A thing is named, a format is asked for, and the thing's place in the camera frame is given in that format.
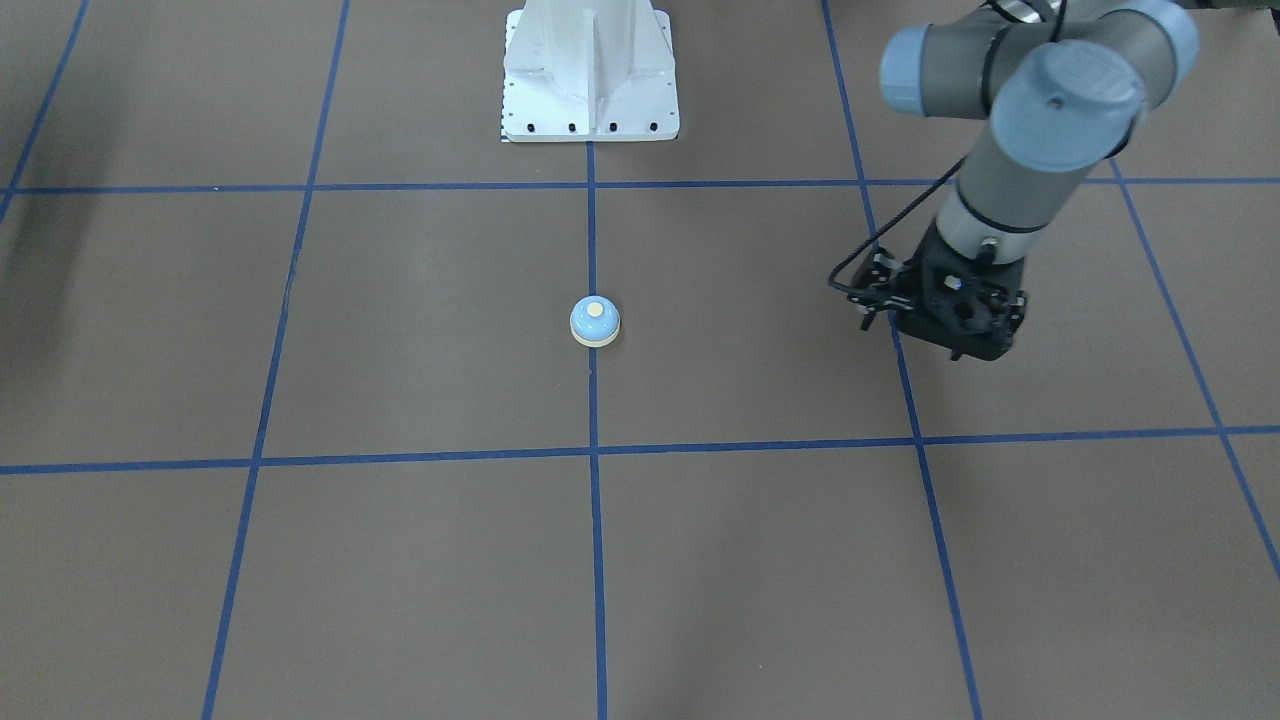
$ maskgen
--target cable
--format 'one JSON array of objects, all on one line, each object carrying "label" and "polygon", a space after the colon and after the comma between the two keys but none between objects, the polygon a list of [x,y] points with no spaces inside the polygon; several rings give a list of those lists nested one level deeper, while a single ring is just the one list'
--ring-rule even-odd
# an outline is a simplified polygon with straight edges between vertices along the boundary
[{"label": "cable", "polygon": [[1050,36],[1050,42],[1057,42],[1062,38],[1062,24],[1066,23],[1066,0],[1057,6],[1057,20],[1053,22],[1053,35]]},{"label": "cable", "polygon": [[868,247],[870,247],[872,245],[874,245],[877,240],[879,240],[881,237],[883,237],[884,233],[887,233],[888,231],[893,229],[893,225],[899,224],[908,215],[910,215],[913,211],[915,211],[915,209],[919,208],[922,202],[924,202],[925,200],[928,200],[931,195],[933,195],[934,192],[937,192],[940,187],[945,186],[947,183],[947,181],[951,179],[951,176],[956,174],[960,170],[960,167],[964,165],[964,161],[965,161],[965,159],[960,158],[956,161],[956,164],[951,165],[950,170],[942,173],[942,177],[940,177],[937,181],[934,181],[933,184],[931,184],[928,190],[925,190],[924,192],[922,192],[919,197],[916,197],[915,200],[913,200],[911,204],[908,205],[906,208],[904,208],[902,211],[899,213],[892,220],[884,223],[884,225],[881,227],[878,231],[876,231],[874,234],[872,234],[865,241],[863,241],[863,243],[858,246],[858,250],[854,250],[852,252],[849,254],[849,258],[845,258],[844,260],[841,260],[840,264],[836,265],[831,270],[831,274],[827,275],[827,284],[831,286],[831,287],[833,287],[833,288],[836,288],[836,290],[838,290],[838,291],[841,291],[841,292],[844,292],[844,293],[846,293],[846,295],[861,295],[863,293],[861,288],[856,288],[854,286],[849,286],[849,284],[844,284],[841,282],[837,282],[836,281],[836,275],[838,275],[845,268],[847,268],[850,263],[852,263],[854,260],[856,260],[859,255],[861,255],[863,252],[865,252]]}]

